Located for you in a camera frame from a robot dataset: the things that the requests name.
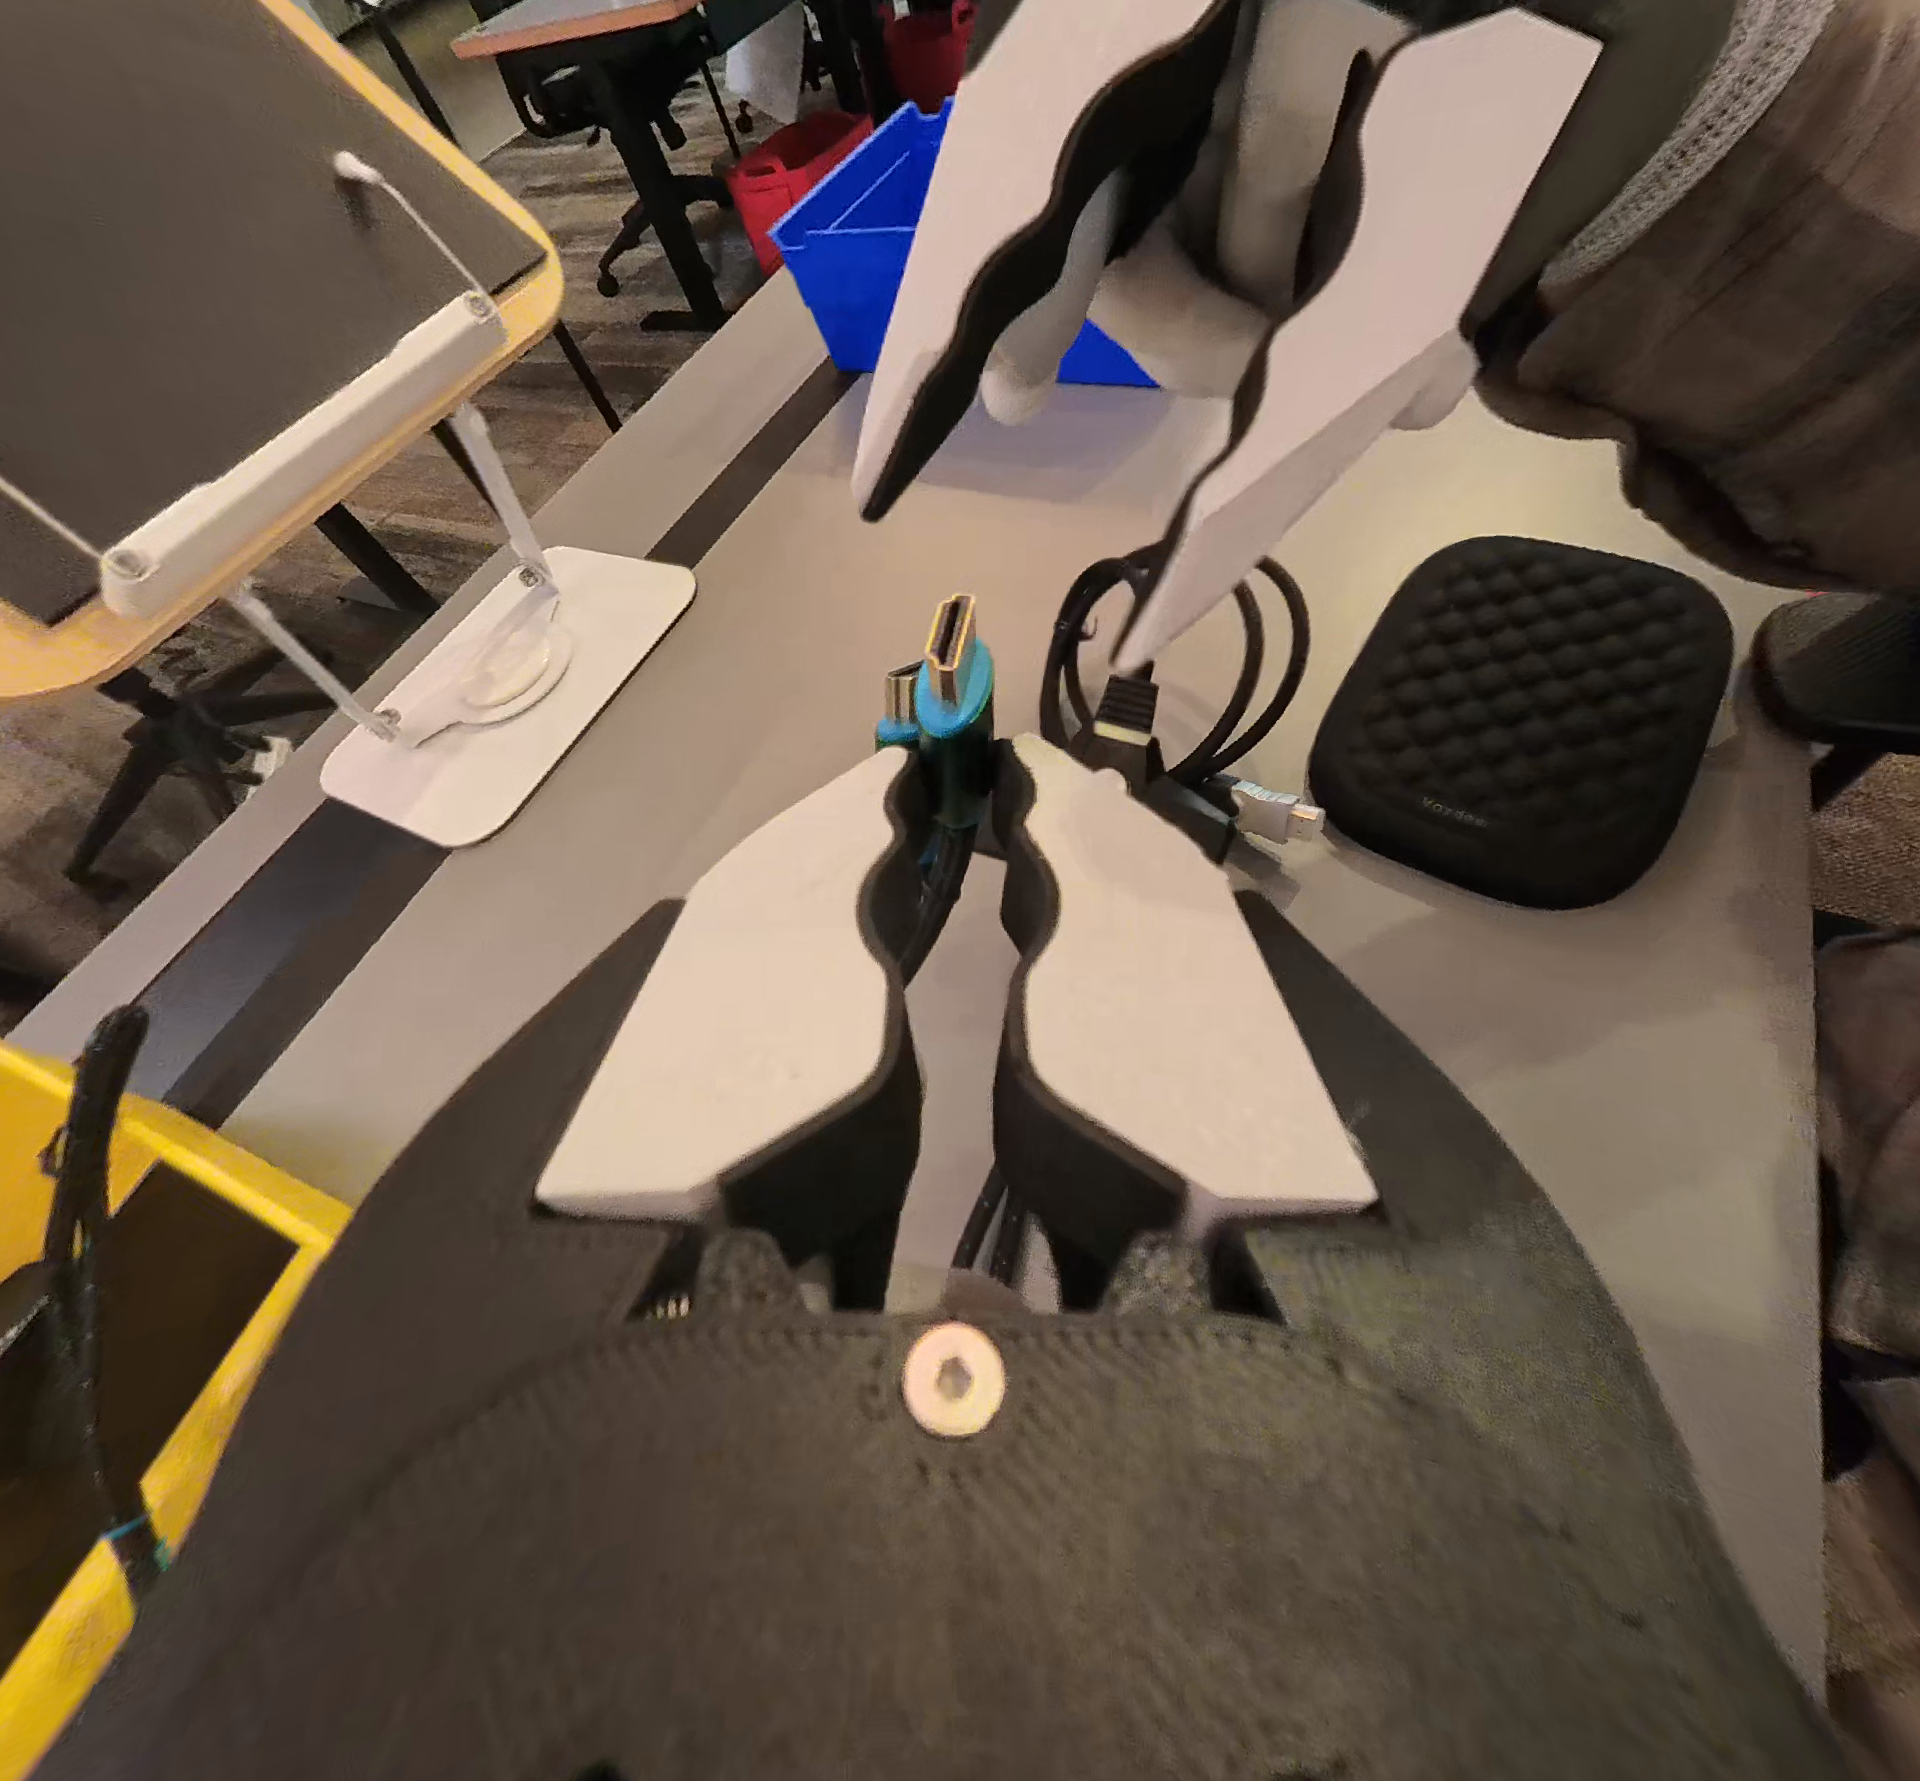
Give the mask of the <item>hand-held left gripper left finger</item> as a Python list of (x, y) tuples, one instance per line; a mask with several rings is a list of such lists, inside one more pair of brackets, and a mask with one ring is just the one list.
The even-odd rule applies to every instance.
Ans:
[(697, 879), (539, 1173), (545, 1208), (703, 1219), (883, 1083), (918, 793), (916, 756), (883, 746)]

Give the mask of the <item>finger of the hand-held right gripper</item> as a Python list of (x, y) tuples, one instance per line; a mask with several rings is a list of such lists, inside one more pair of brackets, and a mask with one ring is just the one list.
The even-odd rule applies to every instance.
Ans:
[(1462, 399), (1468, 303), (1599, 59), (1599, 40), (1507, 9), (1382, 61), (1323, 170), (1344, 246), (1241, 377), (1227, 448), (1187, 487), (1118, 668), (1211, 613), (1377, 440)]
[(1077, 225), (1131, 164), (1203, 120), (1240, 0), (982, 0), (857, 440), (883, 519), (967, 416), (998, 348), (1101, 258)]

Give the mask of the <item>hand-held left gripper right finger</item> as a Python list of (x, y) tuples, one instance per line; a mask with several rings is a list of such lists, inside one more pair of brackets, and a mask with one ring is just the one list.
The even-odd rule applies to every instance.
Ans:
[(1374, 1180), (1234, 883), (1117, 769), (1036, 735), (999, 772), (1017, 950), (998, 1077), (1040, 1219), (1362, 1213)]

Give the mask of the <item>blue plastic bin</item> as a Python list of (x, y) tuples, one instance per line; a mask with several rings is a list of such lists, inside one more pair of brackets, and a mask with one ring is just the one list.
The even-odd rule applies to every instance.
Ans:
[(953, 101), (903, 104), (771, 223), (833, 364), (872, 373), (945, 138)]

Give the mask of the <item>yellow plastic bin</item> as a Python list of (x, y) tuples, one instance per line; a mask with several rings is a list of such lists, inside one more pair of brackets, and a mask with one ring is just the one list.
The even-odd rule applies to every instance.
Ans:
[(2, 1060), (2, 1769), (25, 1777), (171, 1565), (348, 1208), (125, 1094), (60, 1170), (74, 1068)]

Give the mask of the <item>person's right forearm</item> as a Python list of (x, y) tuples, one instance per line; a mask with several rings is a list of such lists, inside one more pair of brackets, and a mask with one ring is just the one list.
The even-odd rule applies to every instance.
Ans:
[(1919, 0), (1739, 0), (1480, 395), (1718, 568), (1919, 594)]

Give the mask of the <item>red fabric bin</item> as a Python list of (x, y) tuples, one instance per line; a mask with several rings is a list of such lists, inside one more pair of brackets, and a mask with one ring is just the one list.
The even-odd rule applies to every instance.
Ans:
[(733, 209), (764, 278), (784, 266), (771, 237), (773, 223), (851, 155), (872, 129), (872, 114), (840, 109), (808, 112), (747, 147), (724, 173)]
[(956, 92), (973, 46), (974, 0), (886, 19), (881, 27), (890, 80), (903, 102), (939, 114)]

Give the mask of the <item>black textured pad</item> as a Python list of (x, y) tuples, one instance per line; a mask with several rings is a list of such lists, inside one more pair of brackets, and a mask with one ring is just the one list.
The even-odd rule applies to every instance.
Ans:
[(1412, 570), (1309, 754), (1332, 833), (1501, 904), (1606, 904), (1664, 856), (1734, 664), (1718, 594), (1492, 536)]

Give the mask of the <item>white tablet stand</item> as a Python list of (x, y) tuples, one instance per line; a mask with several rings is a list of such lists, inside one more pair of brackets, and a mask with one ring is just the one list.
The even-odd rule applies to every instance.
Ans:
[(114, 545), (99, 558), (91, 615), (32, 643), (4, 623), (4, 699), (103, 685), (222, 600), (347, 716), (322, 766), (324, 795), (441, 847), (494, 835), (686, 613), (696, 581), (684, 565), (542, 545), (475, 406), (481, 390), (408, 443), (437, 431), (467, 458), (514, 563), (397, 687), (348, 689), (256, 598), (252, 575), (288, 537), (153, 619), (133, 615), (129, 545)]

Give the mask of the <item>black office chair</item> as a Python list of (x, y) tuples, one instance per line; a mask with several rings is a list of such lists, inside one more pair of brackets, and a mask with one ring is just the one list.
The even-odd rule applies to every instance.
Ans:
[(1767, 716), (1805, 743), (1867, 759), (1919, 756), (1919, 605), (1808, 594), (1760, 623), (1749, 670)]
[(215, 823), (267, 779), (291, 746), (274, 725), (329, 708), (313, 687), (256, 689), (280, 660), (268, 647), (181, 692), (160, 689), (137, 667), (99, 687), (110, 703), (133, 713), (133, 722), (125, 758), (64, 867), (67, 883), (108, 891), (100, 858), (169, 775), (198, 789)]

